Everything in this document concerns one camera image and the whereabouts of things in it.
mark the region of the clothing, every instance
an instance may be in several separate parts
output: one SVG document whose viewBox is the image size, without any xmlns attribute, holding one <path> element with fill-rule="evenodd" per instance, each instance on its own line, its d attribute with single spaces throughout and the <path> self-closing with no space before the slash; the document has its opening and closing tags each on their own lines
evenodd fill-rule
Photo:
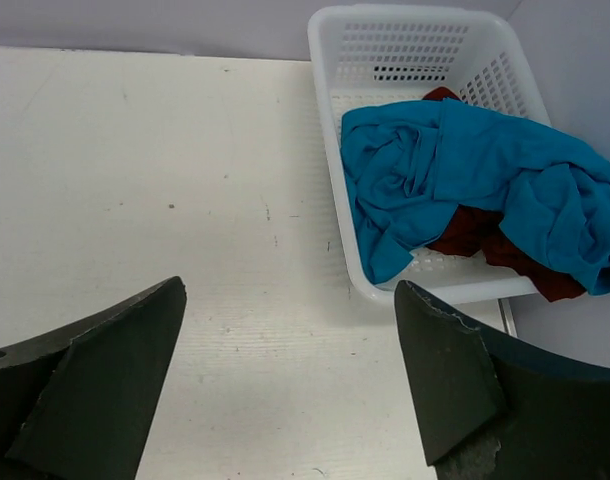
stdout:
<svg viewBox="0 0 610 480">
<path fill-rule="evenodd" d="M 610 291 L 610 163 L 581 140 L 445 99 L 346 113 L 341 155 L 372 282 L 438 240 L 462 205 L 502 213 L 512 246 L 592 294 Z"/>
<path fill-rule="evenodd" d="M 458 99 L 445 87 L 429 92 L 423 100 Z M 583 286 L 566 273 L 554 272 L 528 257 L 510 242 L 498 228 L 503 220 L 500 212 L 486 212 L 459 206 L 449 225 L 437 241 L 428 248 L 445 255 L 470 257 L 482 251 L 487 263 L 509 267 L 519 275 L 529 277 L 536 289 L 550 302 L 576 298 L 585 293 Z"/>
</svg>

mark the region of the white wall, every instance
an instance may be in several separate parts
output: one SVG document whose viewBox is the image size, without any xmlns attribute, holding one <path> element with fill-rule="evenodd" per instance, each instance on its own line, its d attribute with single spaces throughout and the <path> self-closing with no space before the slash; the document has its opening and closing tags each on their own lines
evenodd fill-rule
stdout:
<svg viewBox="0 0 610 480">
<path fill-rule="evenodd" d="M 554 126 L 610 159 L 610 0 L 524 0 L 510 23 Z M 610 296 L 512 307 L 526 340 L 610 366 Z"/>
<path fill-rule="evenodd" d="M 520 0 L 363 0 L 489 10 Z M 307 21 L 360 0 L 0 0 L 0 45 L 307 59 Z"/>
</svg>

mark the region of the red cloth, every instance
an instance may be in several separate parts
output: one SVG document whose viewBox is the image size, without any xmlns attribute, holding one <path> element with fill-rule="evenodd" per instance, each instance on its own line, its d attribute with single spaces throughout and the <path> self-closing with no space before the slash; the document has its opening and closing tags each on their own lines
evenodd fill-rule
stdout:
<svg viewBox="0 0 610 480">
<path fill-rule="evenodd" d="M 445 87 L 428 93 L 424 100 L 441 101 L 443 98 L 459 98 Z M 563 298 L 576 298 L 583 293 L 583 286 L 571 275 L 555 272 L 541 265 L 519 250 L 501 231 L 503 214 L 479 208 L 459 206 L 443 235 L 428 248 L 445 255 L 471 257 L 482 250 L 487 263 L 514 269 L 519 275 L 529 277 L 538 291 L 550 302 Z"/>
</svg>

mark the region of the white tabletop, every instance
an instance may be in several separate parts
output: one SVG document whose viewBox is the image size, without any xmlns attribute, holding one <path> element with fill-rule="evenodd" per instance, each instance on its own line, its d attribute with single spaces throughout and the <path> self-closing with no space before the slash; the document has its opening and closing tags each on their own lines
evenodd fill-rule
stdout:
<svg viewBox="0 0 610 480">
<path fill-rule="evenodd" d="M 0 48 L 0 346 L 172 275 L 139 480 L 435 478 L 393 310 L 347 277 L 308 63 Z"/>
</svg>

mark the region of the white plastic basket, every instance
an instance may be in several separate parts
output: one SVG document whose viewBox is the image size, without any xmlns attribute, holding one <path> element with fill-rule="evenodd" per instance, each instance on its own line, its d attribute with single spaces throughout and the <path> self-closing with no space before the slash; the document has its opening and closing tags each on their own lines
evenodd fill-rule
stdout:
<svg viewBox="0 0 610 480">
<path fill-rule="evenodd" d="M 311 18 L 310 52 L 325 150 L 345 260 L 368 298 L 392 302 L 401 279 L 458 304 L 536 292 L 513 270 L 481 255 L 414 251 L 414 261 L 386 284 L 361 267 L 339 150 L 342 115 L 353 108 L 420 99 L 447 86 L 463 101 L 549 125 L 536 82 L 509 24 L 487 12 L 399 5 L 328 7 Z"/>
</svg>

